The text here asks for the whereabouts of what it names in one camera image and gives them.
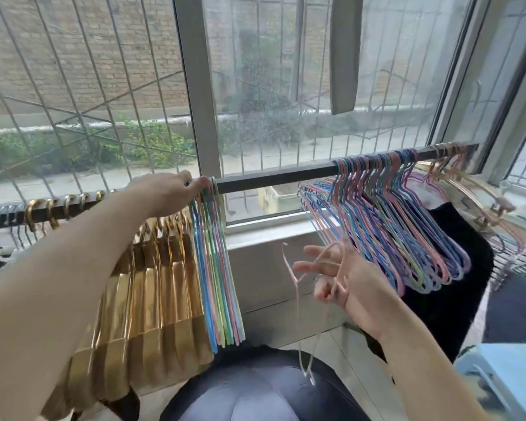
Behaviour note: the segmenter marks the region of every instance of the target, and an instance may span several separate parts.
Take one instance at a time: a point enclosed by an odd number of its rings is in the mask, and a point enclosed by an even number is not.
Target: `plastic stool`
[[[526,344],[478,344],[454,362],[487,412],[526,420]]]

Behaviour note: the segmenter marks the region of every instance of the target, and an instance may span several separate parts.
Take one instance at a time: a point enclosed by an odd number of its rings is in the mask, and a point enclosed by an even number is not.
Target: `floor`
[[[300,341],[304,351],[311,352],[316,337]],[[282,347],[298,348],[298,343]],[[339,327],[321,334],[315,356],[335,370],[372,421],[407,420],[403,403],[392,382],[384,374],[376,357],[366,346],[364,336]],[[158,420],[167,403],[182,384],[162,389],[141,398],[141,421]],[[83,417],[92,421],[119,421],[108,410]]]

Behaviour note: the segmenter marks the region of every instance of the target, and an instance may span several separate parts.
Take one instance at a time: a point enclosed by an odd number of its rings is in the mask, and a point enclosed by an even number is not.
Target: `black cloth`
[[[451,203],[429,210],[440,228],[470,256],[470,271],[460,281],[429,294],[407,287],[402,300],[424,322],[451,362],[460,352],[494,266],[491,245]],[[369,349],[386,361],[380,343],[365,334]]]
[[[309,354],[302,360],[307,366]],[[314,358],[312,372],[315,386],[300,370],[297,350],[225,353],[179,390],[160,421],[370,420],[332,368]]]
[[[483,342],[526,343],[526,277],[511,273],[489,295]]]

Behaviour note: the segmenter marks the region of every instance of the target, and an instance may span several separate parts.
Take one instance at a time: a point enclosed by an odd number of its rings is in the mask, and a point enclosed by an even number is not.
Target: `hanging towel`
[[[331,114],[354,110],[361,52],[362,0],[333,0],[329,38]]]

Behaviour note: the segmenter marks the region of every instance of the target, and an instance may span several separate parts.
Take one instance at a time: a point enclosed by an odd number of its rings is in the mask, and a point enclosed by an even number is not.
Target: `person's right hand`
[[[309,245],[304,247],[304,252],[318,257],[325,249]],[[348,241],[330,248],[321,260],[296,261],[292,269],[323,275],[315,285],[316,300],[337,303],[358,326],[380,340],[393,316],[399,316],[403,304],[382,271],[358,254]],[[347,288],[348,295],[335,292],[334,277]]]

